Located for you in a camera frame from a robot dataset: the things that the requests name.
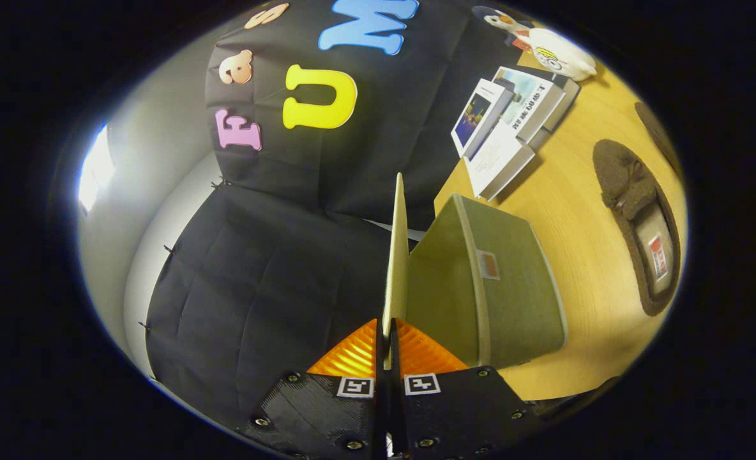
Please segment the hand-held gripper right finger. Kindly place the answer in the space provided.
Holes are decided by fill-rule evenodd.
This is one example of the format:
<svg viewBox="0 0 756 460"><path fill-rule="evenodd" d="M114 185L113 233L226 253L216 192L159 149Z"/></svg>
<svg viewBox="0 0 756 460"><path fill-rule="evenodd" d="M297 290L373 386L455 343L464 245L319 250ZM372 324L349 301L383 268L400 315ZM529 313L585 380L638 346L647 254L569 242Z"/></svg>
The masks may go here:
<svg viewBox="0 0 756 460"><path fill-rule="evenodd" d="M389 333L394 458L487 458L536 433L536 414L494 367L465 366L398 318Z"/></svg>

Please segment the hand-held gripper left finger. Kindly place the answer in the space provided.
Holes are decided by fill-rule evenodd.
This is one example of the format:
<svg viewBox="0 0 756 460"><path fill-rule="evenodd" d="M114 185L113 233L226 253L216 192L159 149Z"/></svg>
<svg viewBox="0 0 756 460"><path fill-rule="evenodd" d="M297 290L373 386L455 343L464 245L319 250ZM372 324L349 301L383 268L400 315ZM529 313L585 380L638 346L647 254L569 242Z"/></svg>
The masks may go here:
<svg viewBox="0 0 756 460"><path fill-rule="evenodd" d="M281 376L238 433L281 458L386 458L383 354L373 318L304 372Z"/></svg>

